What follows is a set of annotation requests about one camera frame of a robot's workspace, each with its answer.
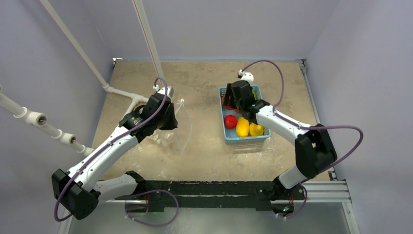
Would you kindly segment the smooth red apple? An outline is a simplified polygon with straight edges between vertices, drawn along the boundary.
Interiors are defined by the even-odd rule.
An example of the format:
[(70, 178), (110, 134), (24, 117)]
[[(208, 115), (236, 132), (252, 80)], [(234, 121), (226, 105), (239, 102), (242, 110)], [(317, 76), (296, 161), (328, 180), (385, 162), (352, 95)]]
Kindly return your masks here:
[(225, 99), (226, 99), (226, 96), (223, 96), (223, 97), (221, 98), (222, 106), (223, 106), (225, 109), (227, 109), (227, 110), (235, 110), (235, 108), (233, 108), (232, 105), (231, 105), (231, 96), (228, 97), (228, 103), (227, 103), (227, 105), (224, 104)]

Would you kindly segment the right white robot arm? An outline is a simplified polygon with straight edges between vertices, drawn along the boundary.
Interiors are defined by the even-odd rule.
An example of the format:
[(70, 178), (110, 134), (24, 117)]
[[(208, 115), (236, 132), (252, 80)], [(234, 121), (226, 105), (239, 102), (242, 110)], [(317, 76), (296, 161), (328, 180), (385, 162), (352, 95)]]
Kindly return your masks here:
[(312, 179), (333, 164), (338, 156), (323, 125), (301, 123), (277, 111), (263, 99), (256, 99), (245, 80), (228, 83), (223, 104), (237, 109), (246, 120), (280, 135), (295, 147), (295, 165), (273, 181), (273, 195), (286, 198), (293, 188)]

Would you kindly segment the clear dotted zip bag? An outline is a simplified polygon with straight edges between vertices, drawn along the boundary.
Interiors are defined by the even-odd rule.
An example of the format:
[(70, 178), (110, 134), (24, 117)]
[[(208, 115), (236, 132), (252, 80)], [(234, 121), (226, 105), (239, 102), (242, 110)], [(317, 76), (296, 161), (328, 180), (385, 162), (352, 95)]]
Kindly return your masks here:
[(145, 141), (172, 154), (181, 155), (192, 133), (192, 123), (186, 111), (185, 103), (186, 101), (183, 98), (174, 100), (174, 114), (178, 122), (177, 128), (156, 130), (153, 135), (145, 138)]

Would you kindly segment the wrinkled red strawberry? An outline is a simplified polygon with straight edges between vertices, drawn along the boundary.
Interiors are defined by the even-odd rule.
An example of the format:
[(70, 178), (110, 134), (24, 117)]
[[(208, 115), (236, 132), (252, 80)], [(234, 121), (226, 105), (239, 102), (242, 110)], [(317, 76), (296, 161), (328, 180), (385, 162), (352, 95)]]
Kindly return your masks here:
[(224, 127), (226, 129), (234, 129), (237, 126), (238, 119), (234, 115), (227, 115), (224, 117)]

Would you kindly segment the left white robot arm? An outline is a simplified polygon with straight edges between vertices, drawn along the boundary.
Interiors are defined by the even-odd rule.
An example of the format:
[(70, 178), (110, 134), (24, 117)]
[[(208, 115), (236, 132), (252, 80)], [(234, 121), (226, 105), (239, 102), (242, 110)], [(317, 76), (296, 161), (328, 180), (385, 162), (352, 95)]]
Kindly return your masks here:
[(99, 202), (119, 196), (142, 198), (145, 186), (132, 174), (104, 181), (100, 178), (127, 151), (156, 130), (177, 127), (174, 104), (170, 96), (162, 92), (151, 95), (145, 105), (125, 114), (106, 142), (69, 170), (57, 169), (52, 174), (55, 221), (62, 222), (71, 216), (83, 219), (94, 211)]

